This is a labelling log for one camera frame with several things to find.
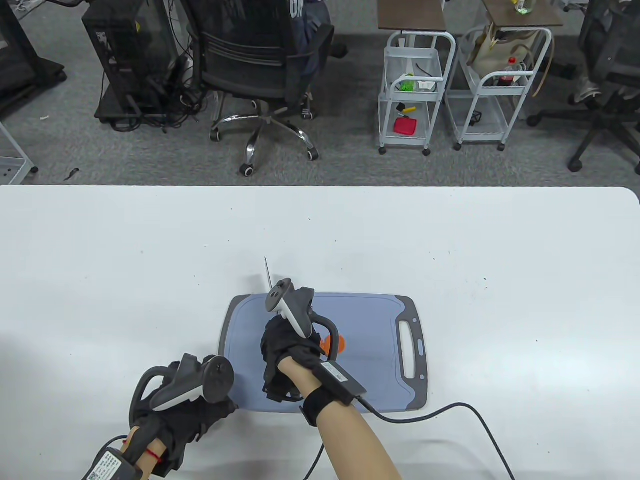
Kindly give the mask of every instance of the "rolling cart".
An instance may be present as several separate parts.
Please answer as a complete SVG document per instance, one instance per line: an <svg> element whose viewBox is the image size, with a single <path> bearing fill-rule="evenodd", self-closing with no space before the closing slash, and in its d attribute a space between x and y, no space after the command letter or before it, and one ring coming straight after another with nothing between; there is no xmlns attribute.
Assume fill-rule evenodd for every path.
<svg viewBox="0 0 640 480"><path fill-rule="evenodd" d="M22 183L27 174L37 173L36 167L29 156L20 148L18 142L11 136L9 131L0 122L0 140L6 138L12 146L12 149L18 152L19 157L3 157L0 156L0 185L18 185ZM0 152L4 150L4 143L0 143Z"/></svg>
<svg viewBox="0 0 640 480"><path fill-rule="evenodd" d="M535 62L532 62L533 68L516 72L496 71L480 77L473 68L467 65L467 58L473 49L476 38L483 30L484 26L472 28L464 35L458 45L454 74L458 69L463 72L468 90L452 90L451 81L454 74L449 76L445 103L456 138L454 150L460 150L466 141L498 142L498 150L505 149L509 134L518 119L518 114L552 40L552 33L548 28L537 26L500 28L501 31L537 31L539 35L543 36L543 45L536 55ZM517 77L517 80L511 86L489 86L490 80L501 76ZM516 97L518 99L509 120L507 120L503 106L499 101L500 97Z"/></svg>
<svg viewBox="0 0 640 480"><path fill-rule="evenodd" d="M416 48L416 37L430 37L431 47ZM444 71L436 49L436 42L440 37L446 38L451 47ZM397 46L394 46L394 40L397 40ZM429 142L455 54L456 41L446 31L397 31L389 37L385 48L385 71L378 96L378 152L381 155L387 153L387 145L422 147L423 155L431 153ZM413 91L401 90L406 83L411 84ZM393 125L402 115L398 110L400 104L409 108L416 107L412 112L412 118L417 120L413 135L394 132Z"/></svg>

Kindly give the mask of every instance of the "red string bracelet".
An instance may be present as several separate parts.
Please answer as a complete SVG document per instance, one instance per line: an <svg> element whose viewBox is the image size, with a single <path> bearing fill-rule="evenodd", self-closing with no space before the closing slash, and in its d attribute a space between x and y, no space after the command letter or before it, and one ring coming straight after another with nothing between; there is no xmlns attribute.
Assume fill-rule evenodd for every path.
<svg viewBox="0 0 640 480"><path fill-rule="evenodd" d="M123 443L123 444L126 444L126 443L127 443L127 441L126 441L126 440L122 440L122 443ZM160 455L158 455L158 454L157 454L157 453L155 453L155 452L152 452L152 451L151 451L151 450L149 450L149 449L147 449L147 453L148 453L148 454L150 454L153 458L155 458L155 459L156 459L156 461L157 461L158 463L162 463L162 457L160 457Z"/></svg>

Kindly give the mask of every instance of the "bottle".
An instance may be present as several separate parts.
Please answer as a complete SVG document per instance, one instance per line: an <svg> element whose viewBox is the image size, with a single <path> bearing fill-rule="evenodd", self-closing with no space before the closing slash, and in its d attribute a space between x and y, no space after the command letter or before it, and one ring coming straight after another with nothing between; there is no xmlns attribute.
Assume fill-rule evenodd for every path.
<svg viewBox="0 0 640 480"><path fill-rule="evenodd" d="M516 12L521 15L527 15L528 13L533 12L533 8L536 6L536 0L516 0L514 4Z"/></svg>
<svg viewBox="0 0 640 480"><path fill-rule="evenodd" d="M517 70L519 70L519 65L516 65L516 63L518 62L518 59L516 59L515 57L511 57L509 59L509 65L507 65L504 69L505 72L515 72ZM503 75L502 77L500 77L500 79L498 80L498 85L497 86L511 86L513 84L513 75Z"/></svg>

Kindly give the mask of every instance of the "red container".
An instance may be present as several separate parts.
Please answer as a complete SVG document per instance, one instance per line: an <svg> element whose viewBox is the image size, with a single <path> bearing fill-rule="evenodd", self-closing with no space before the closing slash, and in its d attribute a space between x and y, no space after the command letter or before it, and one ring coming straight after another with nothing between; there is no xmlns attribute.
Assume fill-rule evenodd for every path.
<svg viewBox="0 0 640 480"><path fill-rule="evenodd" d="M411 136L415 134L415 130L418 128L418 120L415 118L405 118L399 116L394 123L394 132L400 135Z"/></svg>

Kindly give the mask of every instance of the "forearm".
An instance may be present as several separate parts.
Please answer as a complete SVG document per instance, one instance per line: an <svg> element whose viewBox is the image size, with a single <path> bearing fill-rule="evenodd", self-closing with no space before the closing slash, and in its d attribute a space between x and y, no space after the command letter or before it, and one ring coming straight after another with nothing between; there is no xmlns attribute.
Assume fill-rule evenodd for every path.
<svg viewBox="0 0 640 480"><path fill-rule="evenodd" d="M292 358L278 368L307 396L321 386L313 374ZM317 426L335 473L340 480L399 480L396 466L387 451L354 406L340 402L329 404L320 412Z"/></svg>
<svg viewBox="0 0 640 480"><path fill-rule="evenodd" d="M129 436L127 437L126 443L124 443L122 445L122 448L120 449L121 452L127 451L127 448L131 442L131 437L133 437L133 434L135 434L137 429L138 427L133 427L131 429L131 431L129 432ZM147 447L147 450L153 452L158 457L161 457L164 454L166 447L160 440L156 438L153 442L149 444L149 446ZM151 472L154 471L156 464L157 464L156 457L151 455L149 452L144 452L142 454L142 457L140 457L140 459L136 462L136 466L140 470L142 470L141 480L147 480L149 478L149 476L151 475Z"/></svg>

